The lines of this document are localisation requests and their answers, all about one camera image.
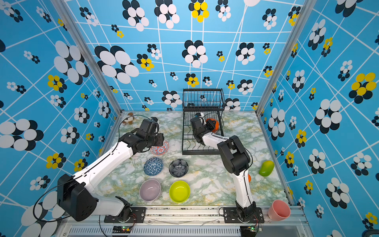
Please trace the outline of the orange plastic bowl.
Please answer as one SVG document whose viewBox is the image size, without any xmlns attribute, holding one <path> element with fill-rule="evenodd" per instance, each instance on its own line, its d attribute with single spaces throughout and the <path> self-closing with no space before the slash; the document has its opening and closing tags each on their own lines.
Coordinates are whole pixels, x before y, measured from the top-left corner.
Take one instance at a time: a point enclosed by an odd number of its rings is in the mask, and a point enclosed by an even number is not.
<svg viewBox="0 0 379 237">
<path fill-rule="evenodd" d="M 214 118 L 208 118 L 206 120 L 206 127 L 208 130 L 211 130 L 213 133 L 216 133 L 220 128 L 220 123 Z"/>
</svg>

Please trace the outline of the lilac plastic bowl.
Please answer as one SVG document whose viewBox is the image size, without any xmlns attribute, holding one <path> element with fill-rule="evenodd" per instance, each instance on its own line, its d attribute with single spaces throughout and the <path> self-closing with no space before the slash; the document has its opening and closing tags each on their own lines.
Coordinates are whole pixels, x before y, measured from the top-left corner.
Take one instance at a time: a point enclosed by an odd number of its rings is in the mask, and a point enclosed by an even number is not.
<svg viewBox="0 0 379 237">
<path fill-rule="evenodd" d="M 151 202 L 156 200 L 161 194 L 161 185 L 155 179 L 145 181 L 139 190 L 140 198 L 143 201 Z"/>
</svg>

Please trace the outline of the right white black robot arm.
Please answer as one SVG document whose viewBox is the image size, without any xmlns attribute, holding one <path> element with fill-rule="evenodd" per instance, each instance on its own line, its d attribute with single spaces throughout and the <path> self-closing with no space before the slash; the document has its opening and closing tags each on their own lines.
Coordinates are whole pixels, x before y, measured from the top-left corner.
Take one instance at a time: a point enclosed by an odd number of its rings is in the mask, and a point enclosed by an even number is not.
<svg viewBox="0 0 379 237">
<path fill-rule="evenodd" d="M 242 145 L 237 136 L 224 137 L 213 132 L 215 123 L 204 121 L 200 117 L 190 120 L 193 136 L 204 146 L 210 146 L 219 151 L 225 169 L 232 175 L 236 190 L 236 211 L 241 221 L 252 218 L 256 211 L 251 188 L 248 180 L 250 153 Z"/>
</svg>

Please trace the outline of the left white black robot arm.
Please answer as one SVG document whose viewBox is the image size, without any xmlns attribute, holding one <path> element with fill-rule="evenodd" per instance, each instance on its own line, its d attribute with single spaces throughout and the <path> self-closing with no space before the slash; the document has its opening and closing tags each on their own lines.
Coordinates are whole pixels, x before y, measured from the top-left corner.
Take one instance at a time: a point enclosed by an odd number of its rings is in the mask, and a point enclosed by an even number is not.
<svg viewBox="0 0 379 237">
<path fill-rule="evenodd" d="M 96 187 L 114 169 L 144 149 L 160 147 L 164 136 L 156 117 L 143 119 L 140 127 L 125 133 L 104 155 L 74 175 L 62 175 L 57 183 L 57 204 L 77 222 L 93 215 L 108 215 L 122 222 L 130 219 L 131 204 L 125 199 L 100 197 Z"/>
</svg>

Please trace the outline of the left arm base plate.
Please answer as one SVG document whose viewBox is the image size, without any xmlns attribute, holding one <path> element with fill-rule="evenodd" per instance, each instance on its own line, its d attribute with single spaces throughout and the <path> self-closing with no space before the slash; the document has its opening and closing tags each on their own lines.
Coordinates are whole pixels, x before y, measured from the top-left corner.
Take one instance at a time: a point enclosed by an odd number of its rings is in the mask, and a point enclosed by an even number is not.
<svg viewBox="0 0 379 237">
<path fill-rule="evenodd" d="M 105 223 L 143 223 L 146 216 L 146 207 L 130 207 L 125 213 L 118 216 L 106 215 Z"/>
</svg>

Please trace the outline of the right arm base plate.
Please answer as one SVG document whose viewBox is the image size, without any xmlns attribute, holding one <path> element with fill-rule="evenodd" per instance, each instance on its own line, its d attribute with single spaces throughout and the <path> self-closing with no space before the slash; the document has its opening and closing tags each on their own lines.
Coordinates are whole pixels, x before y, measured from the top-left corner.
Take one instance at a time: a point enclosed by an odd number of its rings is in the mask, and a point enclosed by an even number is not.
<svg viewBox="0 0 379 237">
<path fill-rule="evenodd" d="M 227 224 L 263 224 L 265 222 L 262 209 L 257 207 L 249 210 L 241 210 L 237 207 L 223 207 L 220 214 Z"/>
</svg>

